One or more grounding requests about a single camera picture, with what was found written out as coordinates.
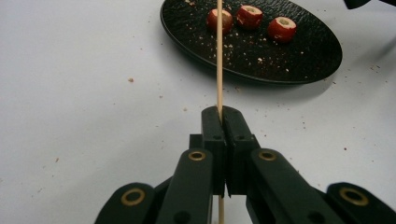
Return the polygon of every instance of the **white surface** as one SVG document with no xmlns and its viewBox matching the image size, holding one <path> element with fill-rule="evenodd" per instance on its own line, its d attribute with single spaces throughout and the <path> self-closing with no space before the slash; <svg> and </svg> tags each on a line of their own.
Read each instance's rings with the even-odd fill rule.
<svg viewBox="0 0 396 224">
<path fill-rule="evenodd" d="M 295 3 L 338 37 L 338 71 L 283 88 L 225 77 L 224 104 L 312 186 L 350 182 L 396 209 L 396 7 Z M 117 188 L 172 175 L 216 80 L 166 35 L 161 4 L 0 1 L 0 223 L 93 223 Z M 225 213 L 250 221 L 243 197 Z"/>
</svg>

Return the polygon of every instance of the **screw hole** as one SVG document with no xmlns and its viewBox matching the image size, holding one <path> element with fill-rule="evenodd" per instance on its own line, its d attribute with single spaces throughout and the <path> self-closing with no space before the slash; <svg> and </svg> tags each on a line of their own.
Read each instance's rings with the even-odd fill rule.
<svg viewBox="0 0 396 224">
<path fill-rule="evenodd" d="M 259 157 L 265 161 L 274 161 L 276 159 L 276 155 L 269 151 L 261 151 Z"/>
<path fill-rule="evenodd" d="M 130 189 L 121 196 L 121 203 L 126 206 L 135 206 L 143 202 L 146 197 L 142 189 Z"/>
<path fill-rule="evenodd" d="M 353 203 L 357 206 L 365 206 L 369 203 L 369 199 L 356 189 L 341 188 L 340 195 L 345 201 Z"/>
<path fill-rule="evenodd" d="M 189 154 L 189 158 L 192 161 L 202 161 L 206 157 L 206 154 L 202 151 L 193 151 Z"/>
</svg>

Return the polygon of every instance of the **bamboo skewer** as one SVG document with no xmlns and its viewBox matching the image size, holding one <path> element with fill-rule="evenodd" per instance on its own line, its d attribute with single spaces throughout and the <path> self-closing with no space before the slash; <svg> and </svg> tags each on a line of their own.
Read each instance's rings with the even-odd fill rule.
<svg viewBox="0 0 396 224">
<path fill-rule="evenodd" d="M 218 27 L 217 27 L 217 87 L 218 111 L 222 123 L 222 0 L 218 0 Z M 219 195 L 219 224 L 224 224 L 224 199 Z"/>
</svg>

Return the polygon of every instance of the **round black plate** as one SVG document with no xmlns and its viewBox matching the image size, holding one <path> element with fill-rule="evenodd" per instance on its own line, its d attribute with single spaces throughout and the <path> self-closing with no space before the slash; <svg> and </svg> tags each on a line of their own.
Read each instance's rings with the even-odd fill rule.
<svg viewBox="0 0 396 224">
<path fill-rule="evenodd" d="M 230 0 L 223 7 L 235 15 L 242 5 L 262 10 L 257 31 L 236 24 L 223 36 L 224 72 L 272 84 L 305 84 L 330 76 L 342 61 L 342 49 L 334 33 L 320 19 L 287 0 Z M 205 20 L 213 0 L 165 0 L 161 9 L 163 28 L 193 58 L 216 68 L 216 35 Z M 268 23 L 286 16 L 297 24 L 288 44 L 266 36 Z"/>
</svg>

